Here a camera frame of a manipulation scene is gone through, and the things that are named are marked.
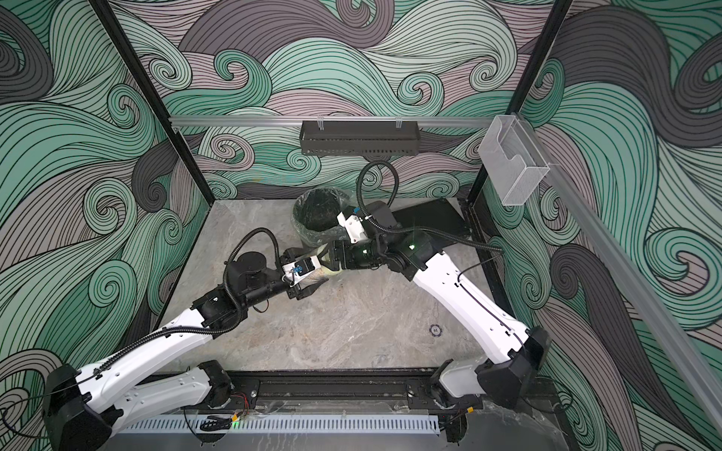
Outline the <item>glass oatmeal jar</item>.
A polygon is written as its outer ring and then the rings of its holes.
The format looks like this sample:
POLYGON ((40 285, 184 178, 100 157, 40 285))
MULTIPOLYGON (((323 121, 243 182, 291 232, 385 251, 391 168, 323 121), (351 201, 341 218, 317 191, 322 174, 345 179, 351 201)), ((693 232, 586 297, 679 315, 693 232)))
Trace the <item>glass oatmeal jar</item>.
POLYGON ((337 277, 343 272, 342 268, 340 267, 333 269, 325 266, 325 262, 319 260, 317 256, 311 256, 310 261, 313 268, 312 271, 309 272, 305 277, 306 283, 313 284, 323 282, 331 278, 337 277))

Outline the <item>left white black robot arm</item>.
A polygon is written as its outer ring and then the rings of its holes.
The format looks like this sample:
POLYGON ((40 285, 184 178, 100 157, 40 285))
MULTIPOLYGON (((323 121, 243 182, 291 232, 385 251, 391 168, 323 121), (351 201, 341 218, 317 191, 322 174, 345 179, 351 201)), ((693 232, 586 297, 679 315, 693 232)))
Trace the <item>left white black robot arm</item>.
POLYGON ((65 364, 47 378, 42 419, 54 450, 97 450, 119 431, 186 406, 211 409, 231 401, 231 377, 216 361, 150 383, 156 370, 235 329, 249 308, 286 293, 302 298, 325 281, 316 255, 280 259, 268 267, 259 252, 226 263, 222 283, 158 330, 111 356, 76 369, 65 364))

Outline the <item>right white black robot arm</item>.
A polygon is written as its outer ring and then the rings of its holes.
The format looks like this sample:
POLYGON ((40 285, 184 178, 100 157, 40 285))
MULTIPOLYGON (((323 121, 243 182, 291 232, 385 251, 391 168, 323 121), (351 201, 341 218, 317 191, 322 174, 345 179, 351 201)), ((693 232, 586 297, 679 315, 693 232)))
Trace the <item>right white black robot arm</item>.
POLYGON ((551 346, 549 332, 541 326, 528 327, 499 307, 428 234, 337 240, 322 246, 318 259, 334 272, 385 266, 402 274, 440 302, 475 338, 480 357, 452 361, 438 374, 442 401, 485 395, 513 409, 526 397, 551 346))

